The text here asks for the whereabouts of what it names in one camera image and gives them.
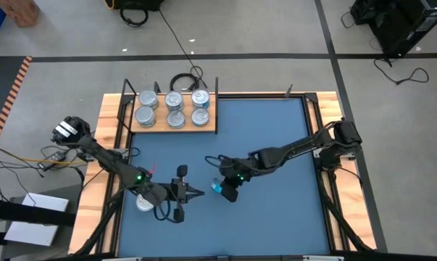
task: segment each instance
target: blue tabletop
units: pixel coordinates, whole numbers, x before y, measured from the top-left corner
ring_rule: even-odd
[[[119,257],[203,257],[222,255],[327,254],[328,243],[312,156],[288,161],[271,175],[254,178],[230,203],[210,185],[219,176],[204,156],[247,157],[308,135],[300,99],[220,100],[218,134],[139,133],[141,150],[132,164],[151,169],[154,182],[169,183],[179,165],[186,182],[206,194],[184,204],[185,221],[155,220],[125,195]]]

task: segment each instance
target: orange striped tape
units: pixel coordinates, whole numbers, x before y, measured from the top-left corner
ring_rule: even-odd
[[[17,98],[18,92],[20,91],[23,79],[25,78],[28,68],[30,67],[31,60],[32,57],[24,58],[22,66],[20,66],[18,74],[17,76],[15,76],[14,83],[10,88],[7,100],[4,102],[4,106],[2,107],[2,111],[0,113],[0,135],[2,133],[2,129],[6,124],[7,117],[9,117],[10,111],[12,110],[12,105],[14,105],[15,99]]]

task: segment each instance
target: metal can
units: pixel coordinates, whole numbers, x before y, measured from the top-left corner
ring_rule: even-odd
[[[145,90],[139,94],[139,101],[143,106],[156,109],[159,106],[159,98],[155,91]]]
[[[210,105],[210,95],[206,90],[195,90],[191,94],[192,104],[195,108],[204,108],[208,109]]]
[[[197,127],[204,127],[209,122],[209,112],[203,108],[197,108],[192,112],[192,123]]]
[[[170,91],[165,95],[165,104],[169,111],[182,111],[184,108],[183,95],[177,91]]]
[[[182,128],[186,124],[186,117],[182,112],[170,112],[167,116],[167,122],[171,128]]]
[[[155,114],[151,107],[142,106],[135,112],[136,120],[143,128],[150,128],[155,124]]]

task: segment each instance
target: concrete floor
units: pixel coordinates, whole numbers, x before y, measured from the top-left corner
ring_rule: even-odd
[[[132,29],[100,0],[36,3],[43,14],[34,28],[16,28],[11,20],[3,24],[0,56],[181,54],[158,13],[150,13],[144,27]],[[321,3],[336,53],[377,53],[368,45],[374,37],[368,27],[345,29],[341,25],[340,16],[353,0]],[[166,0],[162,11],[187,52],[328,53],[315,0]],[[421,53],[437,52],[437,27],[418,46]],[[292,83],[294,91],[338,89],[329,59],[215,59],[194,63],[204,69],[209,85],[220,77],[222,91],[285,91]],[[388,251],[437,255],[437,59],[405,59],[386,68],[396,79],[408,77],[416,67],[429,73],[429,83],[400,86],[387,81],[372,60],[343,59],[338,63],[364,140]],[[124,78],[139,90],[151,88],[155,80],[166,89],[172,76],[187,72],[189,67],[184,60],[32,62],[0,147],[27,157],[41,157],[39,149],[51,145],[51,130],[63,117],[79,116],[95,126],[102,95],[120,92]],[[45,178],[23,170],[20,179],[31,192],[79,182],[72,170],[49,173]],[[0,170],[0,186],[7,196],[24,194],[7,171]]]

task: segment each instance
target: wooden platform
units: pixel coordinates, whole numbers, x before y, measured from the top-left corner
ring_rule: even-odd
[[[121,94],[105,94],[102,100],[101,111],[97,122],[95,138],[106,149],[112,149],[115,142],[115,134],[117,132],[117,112],[120,105]],[[335,91],[317,92],[318,102],[320,105],[322,121],[326,124],[334,120],[340,120],[342,117],[341,108]],[[312,104],[309,103],[310,117],[315,117]],[[126,124],[129,123],[129,117],[125,118]],[[122,140],[126,139],[126,132],[123,133]],[[355,161],[347,159],[341,160],[342,167],[347,170],[357,172]],[[85,179],[88,181],[100,171],[97,163],[90,163],[86,172]],[[362,187],[359,184],[357,177],[344,170],[336,171],[336,184],[338,188],[339,198],[344,217],[349,222],[350,226],[355,230],[359,237],[371,248],[375,248],[375,240],[373,230],[370,225],[365,199],[363,197]],[[84,242],[89,238],[94,228],[100,221],[104,195],[108,182],[108,174],[102,172],[90,184],[88,184],[81,194],[80,205],[73,228],[72,241],[70,242],[69,253],[74,253]],[[333,224],[333,232],[336,240],[336,248],[342,249],[340,234],[337,222],[331,216]],[[109,251],[109,239],[112,235],[112,222],[107,226],[104,235],[105,241],[103,251]]]
[[[182,93],[184,100],[183,113],[186,116],[186,124],[179,129],[171,128],[167,122],[168,107],[165,104],[166,94],[157,94],[159,97],[159,107],[155,109],[156,123],[151,128],[143,128],[136,121],[136,116],[133,113],[133,121],[131,122],[131,131],[134,133],[165,133],[165,132],[215,132],[217,128],[216,124],[216,100],[215,93],[210,93],[210,105],[208,108],[210,120],[204,127],[197,127],[192,123],[191,115],[194,111],[192,104],[191,93]],[[141,106],[139,99],[135,100],[134,112]]]

